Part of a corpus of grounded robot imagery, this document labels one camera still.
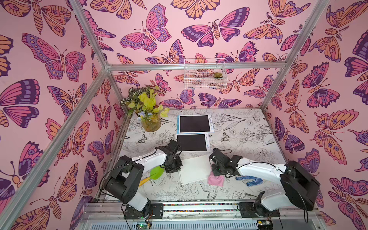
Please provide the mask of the pink cloth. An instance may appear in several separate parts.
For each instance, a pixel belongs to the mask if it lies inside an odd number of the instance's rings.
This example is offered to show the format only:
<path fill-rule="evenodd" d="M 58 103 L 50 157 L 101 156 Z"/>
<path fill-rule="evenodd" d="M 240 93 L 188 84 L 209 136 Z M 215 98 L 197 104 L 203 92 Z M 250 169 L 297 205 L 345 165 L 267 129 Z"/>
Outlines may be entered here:
<path fill-rule="evenodd" d="M 211 186 L 223 187 L 225 181 L 224 175 L 215 176 L 213 172 L 208 176 L 208 184 Z"/>

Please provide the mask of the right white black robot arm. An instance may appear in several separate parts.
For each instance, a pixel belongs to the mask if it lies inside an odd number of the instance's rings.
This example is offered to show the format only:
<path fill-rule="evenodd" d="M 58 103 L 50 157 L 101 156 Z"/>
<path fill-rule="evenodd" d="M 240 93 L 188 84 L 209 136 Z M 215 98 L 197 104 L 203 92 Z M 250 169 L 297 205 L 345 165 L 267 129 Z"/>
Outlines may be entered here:
<path fill-rule="evenodd" d="M 218 148 L 213 150 L 209 161 L 215 176 L 253 176 L 281 186 L 273 192 L 259 193 L 251 208 L 259 216 L 290 206 L 304 211 L 314 209 L 320 183 L 298 162 L 271 164 L 239 155 L 228 157 Z"/>

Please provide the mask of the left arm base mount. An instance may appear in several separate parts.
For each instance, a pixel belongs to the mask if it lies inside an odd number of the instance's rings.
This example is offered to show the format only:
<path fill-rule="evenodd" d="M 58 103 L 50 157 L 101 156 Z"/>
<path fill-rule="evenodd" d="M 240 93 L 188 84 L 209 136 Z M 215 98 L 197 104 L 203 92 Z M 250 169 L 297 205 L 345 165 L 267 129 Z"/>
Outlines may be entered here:
<path fill-rule="evenodd" d="M 126 205 L 124 219 L 162 219 L 163 203 L 151 203 L 148 201 L 143 210 L 139 211 L 131 205 Z"/>

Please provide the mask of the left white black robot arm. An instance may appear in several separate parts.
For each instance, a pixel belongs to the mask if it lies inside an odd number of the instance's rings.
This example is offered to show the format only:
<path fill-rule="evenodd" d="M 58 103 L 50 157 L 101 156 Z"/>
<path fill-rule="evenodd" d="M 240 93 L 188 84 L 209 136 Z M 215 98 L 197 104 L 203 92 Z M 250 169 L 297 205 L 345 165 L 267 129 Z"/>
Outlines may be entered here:
<path fill-rule="evenodd" d="M 150 200 L 138 191 L 143 174 L 156 167 L 164 169 L 166 173 L 179 171 L 183 166 L 181 152 L 181 142 L 171 139 L 168 144 L 156 147 L 152 153 L 144 156 L 134 159 L 122 156 L 102 178 L 100 190 L 146 216 L 150 210 Z"/>

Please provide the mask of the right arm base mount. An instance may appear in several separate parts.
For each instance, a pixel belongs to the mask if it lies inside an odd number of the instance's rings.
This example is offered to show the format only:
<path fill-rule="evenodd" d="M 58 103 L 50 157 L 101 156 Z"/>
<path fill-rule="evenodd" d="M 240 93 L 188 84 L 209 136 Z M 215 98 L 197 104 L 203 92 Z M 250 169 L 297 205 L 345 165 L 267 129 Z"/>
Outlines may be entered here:
<path fill-rule="evenodd" d="M 265 191 L 261 192 L 255 202 L 240 202 L 237 209 L 240 211 L 242 218 L 271 218 L 280 217 L 278 210 L 269 211 L 261 204 L 261 198 Z"/>

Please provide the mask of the white drawing tablet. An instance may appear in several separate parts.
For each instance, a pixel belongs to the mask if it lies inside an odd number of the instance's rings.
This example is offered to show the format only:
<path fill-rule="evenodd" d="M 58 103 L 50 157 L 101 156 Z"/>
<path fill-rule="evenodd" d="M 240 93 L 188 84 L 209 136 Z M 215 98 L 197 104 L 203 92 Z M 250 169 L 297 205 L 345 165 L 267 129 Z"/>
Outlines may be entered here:
<path fill-rule="evenodd" d="M 178 134 L 176 139 L 181 151 L 209 152 L 210 142 L 208 134 Z"/>
<path fill-rule="evenodd" d="M 182 160 L 179 178 L 182 185 L 208 179 L 211 172 L 209 155 Z"/>

